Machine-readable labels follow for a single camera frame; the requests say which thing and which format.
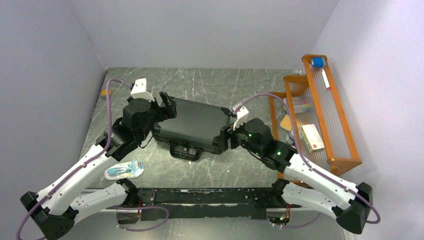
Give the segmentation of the black poker set case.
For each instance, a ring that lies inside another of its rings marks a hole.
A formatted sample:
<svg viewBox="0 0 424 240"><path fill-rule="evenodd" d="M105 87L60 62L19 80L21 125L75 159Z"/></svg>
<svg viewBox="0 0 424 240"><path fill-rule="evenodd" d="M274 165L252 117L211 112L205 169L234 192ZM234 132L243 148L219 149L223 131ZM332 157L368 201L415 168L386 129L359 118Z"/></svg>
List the black poker set case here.
<svg viewBox="0 0 424 240"><path fill-rule="evenodd" d="M230 125L230 110L225 107L174 97L175 118L156 123L153 138L169 145L172 157L198 161L202 153L220 155L214 137Z"/></svg>

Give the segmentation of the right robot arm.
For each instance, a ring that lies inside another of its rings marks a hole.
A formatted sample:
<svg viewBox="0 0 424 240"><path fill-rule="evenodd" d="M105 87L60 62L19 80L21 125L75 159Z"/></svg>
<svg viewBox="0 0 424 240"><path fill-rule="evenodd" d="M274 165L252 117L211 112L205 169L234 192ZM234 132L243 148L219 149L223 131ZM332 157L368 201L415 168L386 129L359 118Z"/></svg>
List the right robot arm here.
<svg viewBox="0 0 424 240"><path fill-rule="evenodd" d="M223 151L242 147L269 169L310 186L307 189L288 180L276 181L269 197L275 207L300 205L328 215L353 234L363 232L373 209L369 184L349 182L314 164L291 145L274 139L270 128L258 118L222 127L213 140Z"/></svg>

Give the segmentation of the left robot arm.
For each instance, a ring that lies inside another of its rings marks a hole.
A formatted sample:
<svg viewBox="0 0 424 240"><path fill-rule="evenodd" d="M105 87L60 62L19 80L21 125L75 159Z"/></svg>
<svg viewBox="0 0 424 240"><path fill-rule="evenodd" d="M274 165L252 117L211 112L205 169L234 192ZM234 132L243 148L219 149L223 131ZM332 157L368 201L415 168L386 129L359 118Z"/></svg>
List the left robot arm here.
<svg viewBox="0 0 424 240"><path fill-rule="evenodd" d="M128 98L122 117L110 121L106 132L74 166L39 192L26 192L20 201L46 240L57 240L84 218L111 207L136 207L138 188L126 177L111 186L82 195L109 167L141 146L156 123L175 118L176 102L164 91L162 103L146 97Z"/></svg>

